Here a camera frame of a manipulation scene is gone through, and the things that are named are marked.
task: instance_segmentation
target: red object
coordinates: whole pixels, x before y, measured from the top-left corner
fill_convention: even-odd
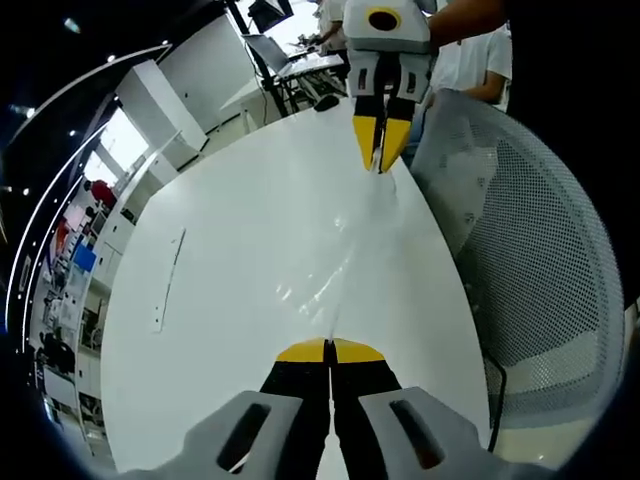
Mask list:
[[[91,194],[96,200],[104,203],[108,209],[112,209],[116,204],[116,196],[104,180],[96,180],[91,184]]]

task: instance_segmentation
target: office chair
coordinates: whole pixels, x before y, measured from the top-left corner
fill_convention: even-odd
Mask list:
[[[507,373],[502,426],[602,412],[622,372],[622,293],[607,233],[571,172],[523,125],[451,90],[427,114],[411,172],[481,347]],[[495,405],[500,376],[485,372]]]

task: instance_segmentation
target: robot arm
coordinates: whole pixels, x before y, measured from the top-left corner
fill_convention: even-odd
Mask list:
[[[343,29],[356,97],[353,125],[367,170],[389,170],[408,141],[434,60],[422,12],[435,10],[435,0],[347,1]]]

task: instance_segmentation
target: chair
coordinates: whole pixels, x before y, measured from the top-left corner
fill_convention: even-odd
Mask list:
[[[487,104],[442,91],[425,124],[411,172],[451,249],[480,344],[508,374],[502,426],[597,415],[622,371],[624,313],[591,201],[549,148]],[[485,371],[494,405],[499,382]]]

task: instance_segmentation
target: window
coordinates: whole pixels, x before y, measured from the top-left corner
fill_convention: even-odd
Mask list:
[[[91,152],[91,155],[89,155],[89,161],[84,167],[84,176],[92,182],[104,180],[110,187],[118,181],[118,177],[100,160],[96,152]]]
[[[149,148],[149,144],[121,108],[109,120],[100,142],[125,172]]]

